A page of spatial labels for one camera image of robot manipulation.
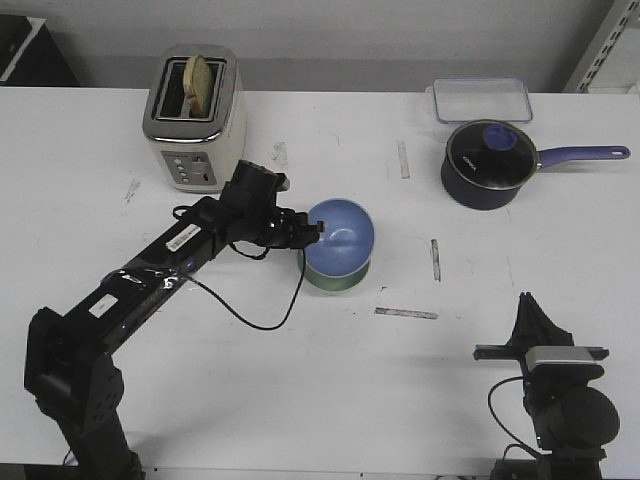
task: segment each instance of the bowl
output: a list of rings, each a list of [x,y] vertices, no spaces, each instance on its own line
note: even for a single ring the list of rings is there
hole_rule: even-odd
[[[318,221],[324,232],[305,248],[305,278],[327,292],[354,287],[369,270],[375,237],[371,217],[351,200],[332,198],[309,210],[309,223]],[[298,264],[302,266],[302,254]]]

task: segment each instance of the pan handle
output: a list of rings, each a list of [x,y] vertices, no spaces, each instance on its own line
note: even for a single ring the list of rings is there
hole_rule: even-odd
[[[568,160],[621,160],[628,158],[631,151],[622,145],[601,145],[549,148],[541,150],[539,154],[540,168],[545,168]]]

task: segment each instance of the saucepan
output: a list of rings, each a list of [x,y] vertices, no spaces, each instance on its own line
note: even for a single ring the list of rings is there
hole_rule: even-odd
[[[559,147],[536,150],[531,139],[513,125],[475,120],[449,137],[440,176],[449,194],[476,210],[509,203],[540,168],[568,160],[628,158],[625,146]]]

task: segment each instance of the table surface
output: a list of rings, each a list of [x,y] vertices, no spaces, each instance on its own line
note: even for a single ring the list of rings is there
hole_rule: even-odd
[[[577,345],[611,350],[592,385],[622,425],[601,467],[640,476],[637,155],[541,170],[512,203],[480,212],[441,185],[442,132],[424,94],[245,94],[245,158],[291,180],[278,204],[360,203],[376,228],[371,268],[340,295],[305,283],[289,322],[272,333],[247,328],[195,287],[177,292],[114,355],[125,381],[120,417],[144,465],[487,474],[510,443],[487,392],[520,372],[516,362],[475,362],[472,352],[507,341],[518,296],[531,291]],[[173,224],[174,206],[198,198],[162,176],[142,134],[146,96],[0,89],[1,462],[59,463],[67,450],[22,387],[32,315],[45,305],[66,313]],[[525,131],[538,149],[640,151],[637,97],[533,94],[531,103]],[[253,262],[225,250],[197,277],[249,319],[272,324],[298,275],[292,251]],[[535,444],[521,395],[505,386],[496,409]]]

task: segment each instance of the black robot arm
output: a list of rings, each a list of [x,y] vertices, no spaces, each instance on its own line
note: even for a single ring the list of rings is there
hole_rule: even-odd
[[[287,186],[284,174],[241,160],[219,200],[203,197],[191,207],[177,207],[172,227],[108,274],[69,313],[38,311],[29,327],[25,388],[58,423],[78,468],[26,478],[144,478],[116,413],[124,384],[111,355],[177,291],[185,275],[225,246],[244,240],[301,249],[316,242],[321,224],[308,225],[306,213],[276,206],[276,193]]]

